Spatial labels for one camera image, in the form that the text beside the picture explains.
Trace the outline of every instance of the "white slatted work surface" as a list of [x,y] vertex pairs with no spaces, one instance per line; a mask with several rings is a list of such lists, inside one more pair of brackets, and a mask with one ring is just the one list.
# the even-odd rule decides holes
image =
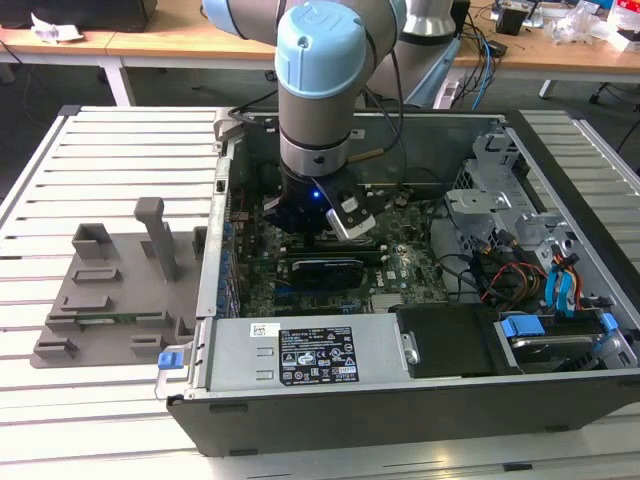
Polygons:
[[[527,111],[527,121],[587,204],[640,270],[640,181],[588,124],[564,112]],[[533,171],[529,180],[544,206],[557,210]]]
[[[0,229],[0,478],[601,479],[640,472],[635,406],[580,432],[207,459],[154,399],[153,365],[31,368],[28,357],[69,264],[78,223],[140,231],[131,216],[135,200],[161,195],[174,231],[206,224],[216,161],[213,117],[212,109],[107,108],[59,119],[27,167],[24,188],[8,197],[13,208],[0,209],[0,219],[8,218]],[[158,132],[175,134],[171,150],[134,141]],[[118,157],[98,141],[82,139],[79,147],[72,142],[76,133],[110,135],[121,142]],[[507,474],[502,464],[508,462],[528,462],[534,470]]]

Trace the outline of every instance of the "robotic arm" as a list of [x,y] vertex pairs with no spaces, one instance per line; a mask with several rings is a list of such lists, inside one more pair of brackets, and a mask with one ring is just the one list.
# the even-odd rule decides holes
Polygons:
[[[425,25],[420,15],[432,11],[418,5],[451,7],[451,0],[406,1],[410,28],[418,30]],[[350,240],[375,226],[367,199],[346,168],[349,138],[362,88],[401,35],[415,40],[413,30],[403,33],[407,3],[203,1],[209,19],[221,30],[277,47],[283,185],[282,195],[265,206],[265,214],[279,228],[312,237],[328,222],[341,240]],[[445,30],[453,33],[455,26]],[[395,83],[384,72],[377,78],[382,84]]]

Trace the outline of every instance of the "barcode sticker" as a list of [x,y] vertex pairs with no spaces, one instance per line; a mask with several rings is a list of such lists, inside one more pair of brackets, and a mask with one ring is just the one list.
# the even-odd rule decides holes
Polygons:
[[279,323],[252,323],[249,335],[251,337],[277,337],[279,331]]

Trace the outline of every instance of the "power supply label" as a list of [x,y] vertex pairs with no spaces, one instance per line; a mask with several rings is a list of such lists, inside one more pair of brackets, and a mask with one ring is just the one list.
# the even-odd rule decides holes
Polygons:
[[351,327],[280,330],[279,343],[286,387],[359,380]]

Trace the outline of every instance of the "white table frame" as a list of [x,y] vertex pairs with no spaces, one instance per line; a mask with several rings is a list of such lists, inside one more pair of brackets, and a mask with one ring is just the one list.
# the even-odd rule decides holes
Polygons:
[[[119,107],[136,105],[126,67],[146,68],[185,68],[210,70],[273,70],[271,60],[240,60],[227,58],[192,58],[192,57],[146,57],[117,55],[86,55],[59,53],[16,53],[25,64],[36,65],[76,65],[104,68],[111,93]],[[11,83],[13,75],[3,63],[17,63],[8,52],[0,52],[0,80]]]
[[[177,56],[129,56],[129,55],[75,55],[59,53],[17,53],[18,58],[27,64],[83,65],[97,66],[105,69],[111,92],[117,106],[135,106],[135,96],[129,83],[127,67],[145,68],[185,68],[185,69],[219,69],[219,70],[273,70],[271,60],[243,60],[228,58],[197,58]],[[1,63],[16,63],[8,52],[0,52]],[[0,68],[0,79],[10,81],[7,68]],[[455,92],[456,84],[464,82],[464,78],[472,72],[472,67],[454,67],[443,84],[434,108],[449,108]],[[602,71],[575,70],[543,70],[525,68],[507,68],[504,65],[496,72],[498,78],[540,80],[546,79],[539,96],[549,98],[557,81],[640,83],[640,71],[635,73],[606,73]]]
[[[464,83],[467,75],[470,75],[472,72],[472,67],[453,67],[440,88],[434,108],[450,108],[458,91],[458,87]],[[602,71],[584,72],[575,70],[535,70],[528,68],[506,68],[502,66],[496,71],[496,77],[517,80],[540,80],[544,78],[546,80],[538,93],[538,96],[542,99],[550,98],[558,81],[640,83],[640,71],[606,73]]]

